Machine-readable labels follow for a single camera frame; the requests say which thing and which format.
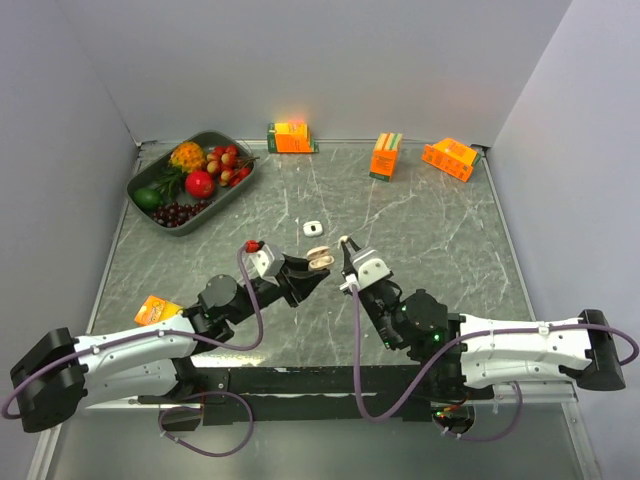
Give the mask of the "beige earbud charging case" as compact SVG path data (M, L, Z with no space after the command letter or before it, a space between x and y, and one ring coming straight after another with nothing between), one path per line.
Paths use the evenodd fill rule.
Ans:
M320 246L310 249L306 254L306 259L308 261L308 268L310 271L328 269L335 261L328 246Z

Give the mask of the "white earbud charging case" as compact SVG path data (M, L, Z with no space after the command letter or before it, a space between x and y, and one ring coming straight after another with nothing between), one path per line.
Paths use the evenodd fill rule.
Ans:
M305 237L314 238L322 235L324 228L320 221L312 220L303 224L302 231Z

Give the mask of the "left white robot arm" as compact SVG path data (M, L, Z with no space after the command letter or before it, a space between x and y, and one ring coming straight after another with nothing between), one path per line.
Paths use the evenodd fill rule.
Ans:
M264 336L262 309L283 299L296 308L329 276L309 261L280 255L259 259L258 275L236 281L215 275L196 302L145 327L74 337L68 328L45 334L10 370L13 391L1 407L24 432L53 428L78 410L131 396L192 398L198 387L191 358L217 348L232 349L233 326L254 317L256 348Z

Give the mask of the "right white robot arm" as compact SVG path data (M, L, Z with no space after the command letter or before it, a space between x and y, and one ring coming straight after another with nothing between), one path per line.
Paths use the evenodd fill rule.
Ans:
M626 383L604 313L586 309L551 322L487 319L449 311L423 289L403 296L378 251L340 240L346 294L355 294L383 345L429 369L428 385L448 398L507 382L572 380L584 390Z

